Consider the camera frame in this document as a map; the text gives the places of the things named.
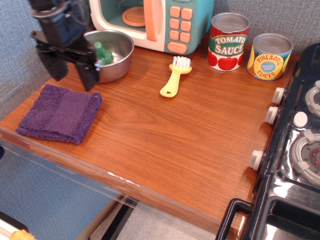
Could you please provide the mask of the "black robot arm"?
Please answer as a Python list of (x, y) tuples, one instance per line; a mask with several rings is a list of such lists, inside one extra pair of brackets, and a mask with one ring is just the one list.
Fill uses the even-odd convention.
[(36, 41), (37, 54), (43, 65), (56, 80), (68, 73), (73, 63), (86, 91), (98, 82), (95, 49), (84, 34), (87, 19), (77, 0), (31, 0), (31, 15), (38, 20), (41, 30), (31, 37)]

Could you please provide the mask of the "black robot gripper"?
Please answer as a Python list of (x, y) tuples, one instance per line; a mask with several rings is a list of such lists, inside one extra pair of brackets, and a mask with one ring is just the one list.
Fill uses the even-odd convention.
[(99, 83), (93, 46), (85, 39), (87, 20), (81, 8), (32, 8), (41, 30), (31, 37), (37, 54), (56, 81), (68, 74), (67, 63), (73, 63), (87, 92)]

